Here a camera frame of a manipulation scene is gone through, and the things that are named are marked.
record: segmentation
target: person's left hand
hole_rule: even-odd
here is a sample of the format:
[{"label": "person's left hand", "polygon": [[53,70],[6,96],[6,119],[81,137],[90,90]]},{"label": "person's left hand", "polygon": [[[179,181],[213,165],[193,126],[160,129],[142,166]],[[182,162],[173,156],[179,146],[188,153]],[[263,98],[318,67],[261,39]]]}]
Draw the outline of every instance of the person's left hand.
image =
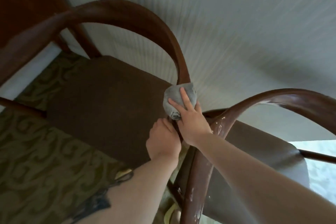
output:
[{"label": "person's left hand", "polygon": [[146,142],[150,159],[167,156],[173,160],[179,160],[181,142],[173,125],[167,119],[158,119],[149,132]]}]

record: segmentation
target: hand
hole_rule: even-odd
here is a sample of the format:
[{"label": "hand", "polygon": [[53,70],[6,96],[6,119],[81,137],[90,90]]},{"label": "hand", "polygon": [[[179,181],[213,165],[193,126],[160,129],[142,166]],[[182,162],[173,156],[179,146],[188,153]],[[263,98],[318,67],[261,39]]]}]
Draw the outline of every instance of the hand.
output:
[{"label": "hand", "polygon": [[180,137],[173,125],[167,119],[158,119],[149,132],[146,147],[150,159],[167,156],[179,161],[181,151]]},{"label": "hand", "polygon": [[212,134],[212,130],[202,114],[199,102],[197,101],[194,108],[185,89],[180,88],[180,92],[183,103],[187,109],[174,102],[171,98],[168,99],[168,102],[181,114],[182,120],[179,120],[177,125],[183,139],[188,144],[196,146],[197,140],[205,134]]}]

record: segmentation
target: brown leather seat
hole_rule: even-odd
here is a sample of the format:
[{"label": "brown leather seat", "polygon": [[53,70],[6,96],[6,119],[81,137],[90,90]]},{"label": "brown leather seat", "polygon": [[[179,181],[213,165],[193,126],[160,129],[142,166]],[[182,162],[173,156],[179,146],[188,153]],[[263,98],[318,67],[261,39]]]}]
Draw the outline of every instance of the brown leather seat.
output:
[{"label": "brown leather seat", "polygon": [[108,156],[138,167],[149,160],[145,141],[165,117],[171,84],[111,56],[92,59],[51,99],[47,119]]},{"label": "brown leather seat", "polygon": [[[283,175],[309,188],[305,159],[292,144],[240,121],[234,123],[226,140]],[[188,151],[175,181],[181,188],[183,195],[186,191],[193,157],[194,149],[192,148]],[[225,224],[257,223],[216,169],[212,172],[203,214]]]}]

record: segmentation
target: cloth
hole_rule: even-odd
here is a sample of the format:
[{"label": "cloth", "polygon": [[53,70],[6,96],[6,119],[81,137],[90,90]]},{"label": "cloth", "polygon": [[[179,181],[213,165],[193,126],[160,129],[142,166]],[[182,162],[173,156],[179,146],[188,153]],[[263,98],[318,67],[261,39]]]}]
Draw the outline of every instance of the cloth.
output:
[{"label": "cloth", "polygon": [[197,94],[194,89],[194,84],[192,82],[183,83],[179,85],[172,85],[168,89],[166,89],[164,93],[164,97],[163,97],[163,108],[165,109],[166,114],[169,117],[171,117],[173,120],[180,120],[181,114],[170,103],[168,103],[168,98],[171,98],[176,103],[180,104],[181,106],[185,108],[185,105],[183,103],[183,100],[180,94],[181,87],[185,89],[193,107],[195,107],[196,101],[197,101]]}]

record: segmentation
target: wooden chair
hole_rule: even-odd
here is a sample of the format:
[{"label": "wooden chair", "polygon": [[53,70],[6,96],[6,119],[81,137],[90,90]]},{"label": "wooden chair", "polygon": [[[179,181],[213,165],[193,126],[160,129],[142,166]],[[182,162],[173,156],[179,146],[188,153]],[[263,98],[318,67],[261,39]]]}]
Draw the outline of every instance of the wooden chair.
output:
[{"label": "wooden chair", "polygon": [[[178,73],[177,84],[190,82],[179,44],[159,17],[129,1],[100,0],[57,14],[13,38],[0,53],[0,85],[61,30],[83,22],[110,24],[147,37],[173,59]],[[145,141],[152,124],[157,118],[166,116],[162,99],[170,84],[111,56],[102,56],[88,40],[81,45],[91,57],[89,65],[54,96],[47,111],[4,98],[0,98],[0,104],[45,118],[107,155],[138,167],[149,160]],[[284,89],[256,95],[229,109],[204,113],[214,133],[223,138],[228,135],[226,139],[238,148],[309,186],[304,157],[328,162],[336,162],[336,158],[299,151],[277,137],[241,122],[235,123],[243,111],[261,102],[278,104],[335,133],[336,101],[308,90]],[[182,208],[181,223],[198,223],[203,208],[205,215],[222,223],[252,223],[249,213],[225,180],[212,170],[207,159],[190,147],[174,184],[168,183]]]}]

